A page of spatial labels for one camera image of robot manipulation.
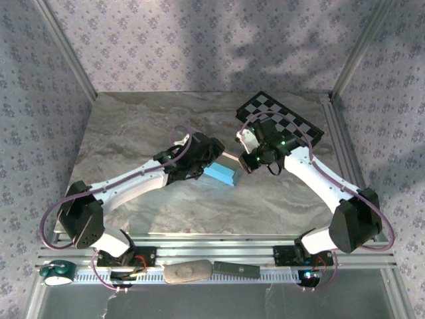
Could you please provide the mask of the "white and blue paper box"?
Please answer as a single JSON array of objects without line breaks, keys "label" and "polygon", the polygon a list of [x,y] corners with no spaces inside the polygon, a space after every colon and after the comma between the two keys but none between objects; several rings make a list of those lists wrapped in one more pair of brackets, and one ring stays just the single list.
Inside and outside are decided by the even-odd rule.
[{"label": "white and blue paper box", "polygon": [[226,152],[204,168],[204,174],[231,186],[236,186],[243,172],[238,158]]}]

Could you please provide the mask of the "black and white checkerboard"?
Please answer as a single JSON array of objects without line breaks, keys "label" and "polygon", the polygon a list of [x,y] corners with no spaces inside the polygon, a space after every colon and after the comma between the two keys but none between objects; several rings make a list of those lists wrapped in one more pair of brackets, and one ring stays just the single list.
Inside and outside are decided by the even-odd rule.
[{"label": "black and white checkerboard", "polygon": [[252,131],[256,120],[271,118],[277,131],[284,136],[294,134],[297,136],[297,145],[302,146],[315,146],[324,135],[323,130],[262,91],[236,111],[236,118],[243,123],[240,130],[246,128]]}]

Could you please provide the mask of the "grey oval pad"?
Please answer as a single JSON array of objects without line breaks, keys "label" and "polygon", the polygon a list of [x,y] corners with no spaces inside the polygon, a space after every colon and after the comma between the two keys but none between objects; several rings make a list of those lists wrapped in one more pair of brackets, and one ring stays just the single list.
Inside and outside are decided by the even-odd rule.
[{"label": "grey oval pad", "polygon": [[208,280],[212,275],[213,264],[206,259],[166,265],[163,269],[163,278],[167,284]]}]

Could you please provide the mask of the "dark metal bar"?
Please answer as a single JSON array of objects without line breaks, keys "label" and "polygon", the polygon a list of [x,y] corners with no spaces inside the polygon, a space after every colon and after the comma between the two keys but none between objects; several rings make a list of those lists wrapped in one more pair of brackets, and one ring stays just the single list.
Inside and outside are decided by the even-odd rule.
[{"label": "dark metal bar", "polygon": [[244,265],[216,261],[213,264],[213,271],[217,274],[235,276],[240,278],[259,279],[261,277],[260,267],[254,265]]}]

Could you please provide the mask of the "aluminium side rail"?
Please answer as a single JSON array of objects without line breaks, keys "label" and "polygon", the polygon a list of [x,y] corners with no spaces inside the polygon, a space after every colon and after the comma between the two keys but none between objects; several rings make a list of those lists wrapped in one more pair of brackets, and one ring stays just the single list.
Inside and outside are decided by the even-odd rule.
[{"label": "aluminium side rail", "polygon": [[360,189],[366,188],[364,177],[359,169],[357,157],[352,148],[349,133],[344,125],[339,110],[332,104],[328,94],[320,94],[319,100],[327,122],[329,135],[336,154],[340,176],[357,185]]}]

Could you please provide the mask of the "aluminium frame rail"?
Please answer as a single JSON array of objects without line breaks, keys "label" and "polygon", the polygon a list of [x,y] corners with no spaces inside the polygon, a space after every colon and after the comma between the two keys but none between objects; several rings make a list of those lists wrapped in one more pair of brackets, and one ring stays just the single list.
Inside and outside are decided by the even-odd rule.
[{"label": "aluminium frame rail", "polygon": [[[265,234],[148,233],[134,236],[133,241],[137,246],[157,248],[157,267],[208,259],[211,262],[224,261],[273,268],[273,247],[290,245],[294,242],[294,237]],[[341,251],[336,254],[338,267],[342,269],[396,267],[395,257],[389,251],[357,249],[351,254]]]}]

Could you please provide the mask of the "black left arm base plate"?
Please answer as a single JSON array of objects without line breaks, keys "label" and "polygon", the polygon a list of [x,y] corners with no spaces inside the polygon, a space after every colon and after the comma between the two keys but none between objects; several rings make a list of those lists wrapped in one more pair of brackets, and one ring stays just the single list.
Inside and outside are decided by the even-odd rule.
[{"label": "black left arm base plate", "polygon": [[155,266],[156,256],[156,247],[136,246],[135,248],[130,248],[129,251],[120,257],[113,257],[107,252],[100,251],[97,265],[100,267],[153,267]]}]

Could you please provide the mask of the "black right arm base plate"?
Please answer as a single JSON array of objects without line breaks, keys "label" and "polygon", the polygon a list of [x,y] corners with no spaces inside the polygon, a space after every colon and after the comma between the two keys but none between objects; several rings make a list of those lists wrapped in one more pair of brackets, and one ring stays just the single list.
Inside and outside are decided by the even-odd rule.
[{"label": "black right arm base plate", "polygon": [[319,263],[324,263],[325,266],[334,265],[331,251],[309,254],[294,245],[273,246],[272,250],[276,266],[315,266]]}]

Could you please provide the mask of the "aluminium corner post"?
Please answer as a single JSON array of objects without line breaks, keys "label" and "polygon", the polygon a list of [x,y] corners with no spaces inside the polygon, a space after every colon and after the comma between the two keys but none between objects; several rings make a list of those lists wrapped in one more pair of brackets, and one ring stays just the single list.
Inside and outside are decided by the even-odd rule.
[{"label": "aluminium corner post", "polygon": [[60,21],[56,18],[52,7],[48,0],[31,0],[39,11],[42,20],[46,24],[54,42],[60,49],[63,57],[67,61],[71,71],[74,73],[77,81],[81,85],[83,91],[87,95],[89,101],[94,103],[98,97],[98,93],[93,87],[89,76],[80,63],[75,50],[72,48],[65,32],[62,30]]},{"label": "aluminium corner post", "polygon": [[333,88],[329,92],[332,102],[342,95],[349,81],[354,75],[359,63],[364,57],[366,50],[375,38],[379,28],[381,27],[387,13],[394,5],[395,0],[376,0],[370,15],[365,19],[365,24],[360,30],[359,35],[349,52],[349,56],[337,77]]}]

